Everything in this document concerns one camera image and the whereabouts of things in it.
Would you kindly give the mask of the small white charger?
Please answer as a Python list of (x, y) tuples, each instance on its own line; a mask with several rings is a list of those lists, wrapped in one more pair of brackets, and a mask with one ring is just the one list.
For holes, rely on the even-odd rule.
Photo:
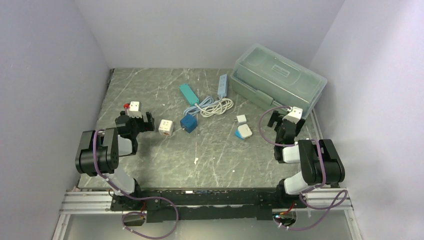
[(247, 123), (247, 117), (245, 114), (241, 114), (241, 115), (237, 115), (236, 118), (234, 119), (234, 121), (238, 124), (238, 125), (243, 125)]

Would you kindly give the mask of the teal power strip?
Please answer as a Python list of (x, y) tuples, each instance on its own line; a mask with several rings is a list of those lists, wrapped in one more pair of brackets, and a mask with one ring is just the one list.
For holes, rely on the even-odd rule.
[(180, 85), (179, 90), (191, 107), (200, 103), (199, 98), (187, 83)]

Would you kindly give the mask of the light blue power strip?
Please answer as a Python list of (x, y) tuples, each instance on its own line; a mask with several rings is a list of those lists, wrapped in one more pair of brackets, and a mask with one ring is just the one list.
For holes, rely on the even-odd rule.
[(190, 114), (195, 116), (200, 114), (204, 118), (212, 117), (214, 115), (222, 115), (227, 110), (231, 109), (234, 102), (227, 98), (228, 95), (228, 76), (227, 74), (221, 75), (218, 81), (217, 98), (207, 96), (199, 104), (189, 106), (183, 111), (184, 116)]

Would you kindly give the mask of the white cube socket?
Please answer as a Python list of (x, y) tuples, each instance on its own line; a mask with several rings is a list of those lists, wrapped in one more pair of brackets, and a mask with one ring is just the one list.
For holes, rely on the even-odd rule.
[(174, 131), (174, 122), (172, 120), (162, 119), (160, 121), (158, 132), (164, 136), (171, 136)]

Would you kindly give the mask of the blue cube adapter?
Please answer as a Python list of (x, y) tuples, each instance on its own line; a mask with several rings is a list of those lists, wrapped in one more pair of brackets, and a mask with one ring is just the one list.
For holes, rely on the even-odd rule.
[(187, 133), (191, 133), (198, 126), (198, 121), (194, 116), (187, 114), (180, 120), (180, 126)]

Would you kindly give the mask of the black base frame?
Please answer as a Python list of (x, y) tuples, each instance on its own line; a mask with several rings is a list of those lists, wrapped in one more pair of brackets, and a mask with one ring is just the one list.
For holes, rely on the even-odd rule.
[(271, 220), (288, 209), (305, 209), (298, 195), (288, 195), (281, 186), (255, 188), (147, 188), (132, 196), (113, 195), (113, 212), (144, 211), (148, 223), (183, 220)]

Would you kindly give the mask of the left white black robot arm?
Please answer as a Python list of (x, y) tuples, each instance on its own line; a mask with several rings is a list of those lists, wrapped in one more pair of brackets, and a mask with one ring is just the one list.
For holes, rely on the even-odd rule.
[(131, 210), (143, 205), (144, 196), (138, 182), (120, 166), (120, 157), (135, 155), (139, 133), (155, 130), (152, 114), (147, 111), (145, 116), (129, 116), (122, 111), (115, 127), (82, 132), (75, 157), (80, 174), (104, 180), (116, 196), (124, 196), (123, 202)]

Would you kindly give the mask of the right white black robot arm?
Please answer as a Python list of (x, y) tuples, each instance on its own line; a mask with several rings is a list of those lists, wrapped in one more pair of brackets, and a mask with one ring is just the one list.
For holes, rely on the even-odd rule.
[(295, 108), (286, 115), (273, 110), (267, 123), (276, 133), (272, 142), (274, 159), (281, 164), (300, 165), (298, 173), (279, 183), (281, 190), (275, 194), (275, 200), (282, 208), (289, 207), (295, 201), (295, 195), (315, 187), (341, 183), (346, 176), (332, 140), (295, 140), (304, 123), (300, 110)]

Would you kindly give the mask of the white blue charger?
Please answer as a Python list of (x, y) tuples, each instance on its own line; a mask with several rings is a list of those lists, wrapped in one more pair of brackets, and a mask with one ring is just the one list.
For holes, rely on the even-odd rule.
[(247, 124), (242, 124), (236, 128), (234, 134), (236, 137), (243, 140), (250, 138), (253, 135), (253, 132)]

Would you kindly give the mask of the green plastic toolbox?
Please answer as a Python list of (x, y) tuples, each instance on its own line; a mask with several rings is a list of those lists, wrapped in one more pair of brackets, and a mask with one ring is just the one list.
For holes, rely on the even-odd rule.
[(306, 119), (318, 102), (327, 79), (310, 69), (255, 44), (235, 63), (232, 89), (264, 110), (278, 106), (302, 109)]

